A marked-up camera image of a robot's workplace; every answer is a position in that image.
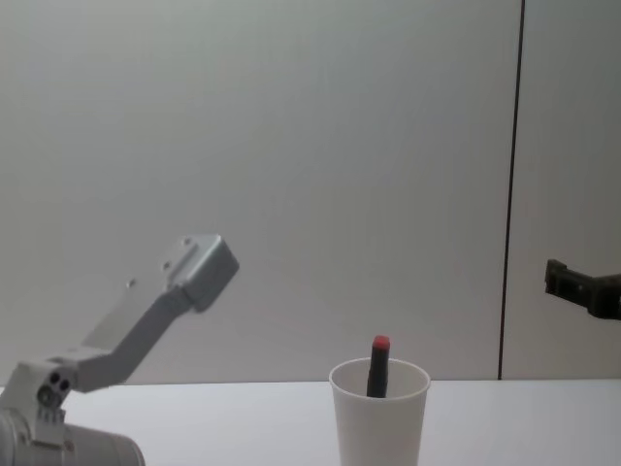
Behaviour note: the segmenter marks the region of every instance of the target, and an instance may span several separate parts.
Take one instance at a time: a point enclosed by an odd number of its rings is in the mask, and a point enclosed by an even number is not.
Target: table surface
[[[66,408],[148,466],[339,464],[328,383],[121,386]],[[419,465],[618,466],[620,438],[621,381],[433,382]]]

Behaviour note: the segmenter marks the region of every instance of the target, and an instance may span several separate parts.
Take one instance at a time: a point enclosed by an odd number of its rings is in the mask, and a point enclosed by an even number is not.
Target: white paper cup
[[[371,358],[330,373],[342,466],[416,466],[431,379],[420,367],[388,363],[386,398],[367,397]]]

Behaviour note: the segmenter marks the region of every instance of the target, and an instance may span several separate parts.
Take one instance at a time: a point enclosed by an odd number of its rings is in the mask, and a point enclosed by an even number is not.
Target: white wall
[[[0,383],[133,270],[218,232],[242,273],[133,382],[319,380],[388,333],[498,363],[517,0],[0,5]]]
[[[554,258],[621,273],[621,4],[528,2],[507,286],[507,378],[621,377],[621,322],[543,293]]]

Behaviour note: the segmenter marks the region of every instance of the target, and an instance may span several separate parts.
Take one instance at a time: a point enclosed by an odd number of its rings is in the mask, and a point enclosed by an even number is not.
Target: black marker
[[[371,367],[369,368],[369,380],[367,381],[367,396],[372,398],[385,398],[388,386],[388,353],[390,352],[390,339],[382,335],[373,340],[371,353]]]

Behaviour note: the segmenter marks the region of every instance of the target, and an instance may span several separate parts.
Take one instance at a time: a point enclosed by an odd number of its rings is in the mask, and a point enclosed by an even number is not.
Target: cylindrical motor
[[[0,412],[0,466],[145,466],[138,446],[127,437],[65,426],[62,447],[33,443],[23,419]]]

